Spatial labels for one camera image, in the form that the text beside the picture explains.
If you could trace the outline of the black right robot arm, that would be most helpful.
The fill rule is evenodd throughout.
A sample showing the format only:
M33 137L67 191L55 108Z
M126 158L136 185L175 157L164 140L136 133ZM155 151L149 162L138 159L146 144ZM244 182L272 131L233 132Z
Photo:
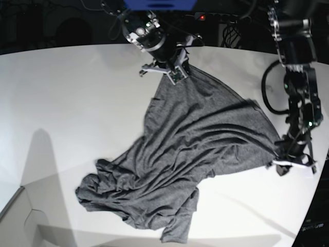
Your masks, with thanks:
M195 47L199 41L204 46L202 37L189 33L165 21L156 8L151 5L142 10L133 10L126 1L101 1L104 12L115 16L120 23L120 30L126 40L141 52L147 52L153 58L139 71L139 76L148 72L166 75L173 85L188 78L189 58L186 51Z

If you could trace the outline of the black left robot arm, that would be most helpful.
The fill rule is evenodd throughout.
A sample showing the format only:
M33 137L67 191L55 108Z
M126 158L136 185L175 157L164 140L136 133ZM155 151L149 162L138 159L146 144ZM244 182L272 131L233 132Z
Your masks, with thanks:
M268 110L276 115L286 115L288 132L275 143L280 152L272 161L280 176L292 167L305 168L314 175L317 172L313 158L311 131L323 121L318 94L316 71L312 63L317 61L312 40L312 14L316 1L273 1L268 7L271 34L276 43L278 60L272 62L263 74L262 98ZM284 89L288 95L288 109L275 110L266 95L266 79L277 65L285 68Z

